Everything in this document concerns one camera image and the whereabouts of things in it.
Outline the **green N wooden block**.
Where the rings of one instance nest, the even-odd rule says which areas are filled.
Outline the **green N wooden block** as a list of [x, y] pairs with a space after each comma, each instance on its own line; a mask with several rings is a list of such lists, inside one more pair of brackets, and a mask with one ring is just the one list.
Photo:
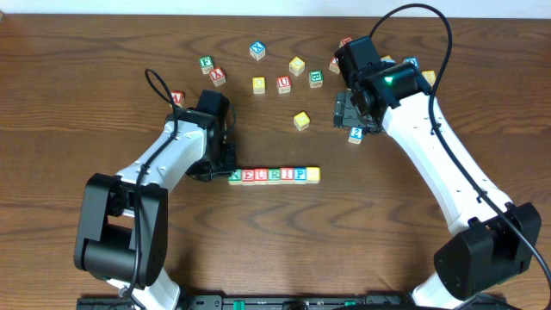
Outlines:
[[230, 185], [240, 185], [242, 183], [242, 170], [236, 169], [228, 178]]

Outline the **red E wooden block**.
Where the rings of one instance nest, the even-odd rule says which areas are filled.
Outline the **red E wooden block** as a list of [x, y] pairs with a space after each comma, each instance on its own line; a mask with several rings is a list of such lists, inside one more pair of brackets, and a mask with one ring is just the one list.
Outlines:
[[252, 185], [255, 183], [255, 170], [243, 169], [241, 170], [241, 183], [243, 185]]

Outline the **green R wooden block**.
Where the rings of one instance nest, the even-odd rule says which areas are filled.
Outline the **green R wooden block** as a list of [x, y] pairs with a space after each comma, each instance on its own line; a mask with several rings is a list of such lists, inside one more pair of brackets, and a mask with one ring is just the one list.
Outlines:
[[280, 168], [268, 169], [268, 184], [279, 184], [282, 182], [282, 174]]

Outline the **yellow S wooden block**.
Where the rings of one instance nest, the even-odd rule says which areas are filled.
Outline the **yellow S wooden block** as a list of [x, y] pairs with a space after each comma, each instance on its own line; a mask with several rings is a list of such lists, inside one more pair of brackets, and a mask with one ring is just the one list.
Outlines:
[[319, 183], [321, 180], [321, 169], [319, 167], [306, 167], [306, 182]]

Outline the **blue P wooden block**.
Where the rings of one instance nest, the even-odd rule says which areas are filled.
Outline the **blue P wooden block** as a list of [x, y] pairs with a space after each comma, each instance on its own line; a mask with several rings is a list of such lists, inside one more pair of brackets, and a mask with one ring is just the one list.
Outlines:
[[306, 183], [307, 169], [306, 167], [294, 167], [294, 183]]

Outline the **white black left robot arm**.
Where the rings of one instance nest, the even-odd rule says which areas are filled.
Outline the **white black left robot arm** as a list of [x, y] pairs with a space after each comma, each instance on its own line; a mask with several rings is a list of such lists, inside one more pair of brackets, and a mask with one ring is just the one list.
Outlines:
[[237, 165], [226, 143], [231, 104], [205, 90], [194, 108], [167, 115], [159, 138], [113, 176], [96, 173], [85, 185], [74, 264], [118, 288], [114, 298], [80, 298], [79, 309], [174, 309], [182, 292], [164, 268], [168, 198], [180, 180], [229, 177]]

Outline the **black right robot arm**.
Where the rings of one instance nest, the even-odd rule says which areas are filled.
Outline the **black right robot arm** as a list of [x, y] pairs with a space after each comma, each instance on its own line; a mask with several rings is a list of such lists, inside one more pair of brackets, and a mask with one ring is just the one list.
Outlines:
[[474, 162], [433, 95], [436, 74], [418, 60], [382, 58], [372, 40], [348, 40], [334, 53], [347, 91], [335, 123], [357, 121], [354, 133], [386, 133], [413, 162], [452, 235], [434, 255], [435, 273], [412, 291], [419, 307], [453, 309], [522, 274], [542, 226], [531, 203], [516, 206]]

